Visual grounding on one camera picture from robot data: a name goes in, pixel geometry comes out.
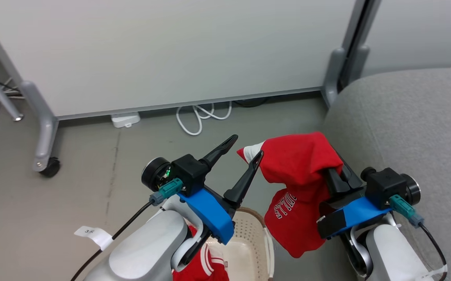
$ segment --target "red garment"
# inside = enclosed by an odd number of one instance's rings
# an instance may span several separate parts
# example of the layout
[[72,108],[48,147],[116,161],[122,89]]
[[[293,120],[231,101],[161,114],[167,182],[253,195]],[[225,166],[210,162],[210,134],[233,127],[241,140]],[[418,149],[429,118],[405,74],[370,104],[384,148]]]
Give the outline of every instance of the red garment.
[[[195,228],[189,228],[195,235]],[[229,281],[222,252],[213,245],[204,244],[184,270],[173,272],[173,281]]]
[[263,150],[260,169],[269,183],[284,183],[265,214],[272,236],[294,258],[318,249],[324,243],[317,231],[319,203],[329,198],[321,171],[335,167],[340,173],[343,162],[320,132],[285,135],[268,139],[237,151],[246,161]]

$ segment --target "whiteboard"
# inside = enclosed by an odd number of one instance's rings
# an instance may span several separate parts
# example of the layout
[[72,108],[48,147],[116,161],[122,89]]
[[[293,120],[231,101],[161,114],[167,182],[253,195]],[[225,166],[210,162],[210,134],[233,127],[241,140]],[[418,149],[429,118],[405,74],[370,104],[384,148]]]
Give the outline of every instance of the whiteboard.
[[451,0],[384,0],[361,76],[451,66]]
[[349,0],[0,0],[0,44],[60,116],[320,87]]

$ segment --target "laundry basket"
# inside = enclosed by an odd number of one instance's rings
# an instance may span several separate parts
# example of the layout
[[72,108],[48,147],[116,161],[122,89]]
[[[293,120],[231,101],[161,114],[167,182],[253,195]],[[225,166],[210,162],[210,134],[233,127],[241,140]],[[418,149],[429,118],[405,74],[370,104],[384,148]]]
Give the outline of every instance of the laundry basket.
[[274,245],[263,217],[249,208],[239,208],[234,215],[234,236],[227,245],[214,238],[206,241],[223,254],[229,280],[272,281]]

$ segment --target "grey fabric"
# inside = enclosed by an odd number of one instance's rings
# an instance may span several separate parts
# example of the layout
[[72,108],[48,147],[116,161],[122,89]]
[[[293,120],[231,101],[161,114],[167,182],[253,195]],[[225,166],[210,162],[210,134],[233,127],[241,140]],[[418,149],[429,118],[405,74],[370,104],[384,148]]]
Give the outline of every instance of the grey fabric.
[[[443,250],[451,280],[451,69],[357,80],[330,108],[323,133],[357,174],[391,167],[415,178],[421,188],[415,208]],[[423,231],[396,217],[425,265],[441,267]]]

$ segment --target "concrete floor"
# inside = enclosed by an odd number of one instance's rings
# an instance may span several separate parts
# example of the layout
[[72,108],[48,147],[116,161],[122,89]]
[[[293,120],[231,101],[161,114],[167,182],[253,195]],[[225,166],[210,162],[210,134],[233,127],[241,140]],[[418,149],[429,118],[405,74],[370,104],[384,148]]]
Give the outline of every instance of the concrete floor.
[[[142,121],[132,128],[116,129],[108,117],[64,121],[54,146],[62,168],[54,178],[42,178],[31,170],[37,121],[24,101],[15,103],[27,115],[23,121],[14,123],[0,110],[0,281],[69,280],[98,249],[74,231],[80,226],[101,227],[111,234],[117,231],[151,194],[140,183],[140,173],[152,158],[173,160],[186,153],[199,158],[238,134],[233,149],[206,180],[223,194],[247,167],[234,153],[236,149],[279,135],[313,132],[326,114],[322,99],[309,94],[255,108],[235,107],[225,121],[205,120],[198,137],[181,130],[174,110],[143,112]],[[218,115],[225,112],[218,110]],[[192,113],[184,112],[182,119],[190,130],[195,129]],[[267,183],[259,172],[243,206],[265,213],[272,196],[283,187]],[[149,208],[118,241],[156,210]],[[275,251],[275,280],[354,279],[337,240],[299,259],[278,244]]]

